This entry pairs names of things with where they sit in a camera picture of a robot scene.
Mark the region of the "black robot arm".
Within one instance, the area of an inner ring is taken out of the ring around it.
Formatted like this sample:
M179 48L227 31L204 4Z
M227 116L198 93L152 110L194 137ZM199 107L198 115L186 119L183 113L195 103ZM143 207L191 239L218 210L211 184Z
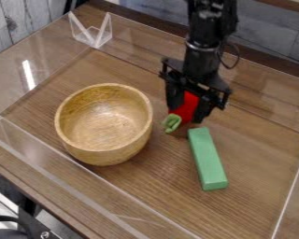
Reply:
M166 101L170 110L186 105L186 94L196 102L188 113L190 121L200 123L214 109L223 110L232 94L228 83L219 75L219 66L235 68L222 60L228 37L237 30L237 0L187 0L188 34L184 58L163 58L159 77L166 84Z

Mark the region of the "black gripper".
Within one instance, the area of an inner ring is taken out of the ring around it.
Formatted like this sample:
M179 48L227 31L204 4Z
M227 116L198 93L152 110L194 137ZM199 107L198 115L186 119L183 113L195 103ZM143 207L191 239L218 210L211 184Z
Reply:
M198 97L192 123L200 123L215 108L223 109L232 90L219 75L223 44L200 47L186 43L184 59L164 57L159 77L166 84L166 101L171 110L184 102L184 93Z

